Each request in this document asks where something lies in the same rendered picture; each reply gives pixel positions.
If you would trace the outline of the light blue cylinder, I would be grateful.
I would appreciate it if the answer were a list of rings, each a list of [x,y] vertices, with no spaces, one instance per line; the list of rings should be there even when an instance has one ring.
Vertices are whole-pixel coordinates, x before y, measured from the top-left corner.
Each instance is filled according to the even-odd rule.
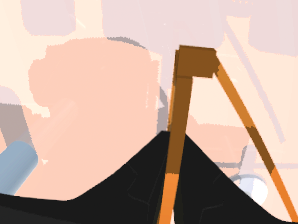
[[[20,186],[39,165],[39,155],[31,145],[13,141],[0,153],[0,193],[15,196]]]

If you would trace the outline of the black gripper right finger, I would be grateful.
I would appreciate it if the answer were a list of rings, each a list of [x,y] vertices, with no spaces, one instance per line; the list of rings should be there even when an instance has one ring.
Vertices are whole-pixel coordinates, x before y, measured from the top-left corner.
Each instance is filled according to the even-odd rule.
[[[173,213],[174,224],[298,224],[266,212],[186,133]]]

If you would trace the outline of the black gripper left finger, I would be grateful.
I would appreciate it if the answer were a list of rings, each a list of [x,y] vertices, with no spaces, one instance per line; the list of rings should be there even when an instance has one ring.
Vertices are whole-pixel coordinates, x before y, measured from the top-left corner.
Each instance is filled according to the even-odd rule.
[[[0,224],[156,224],[170,131],[158,132],[120,169],[71,200],[0,193]]]

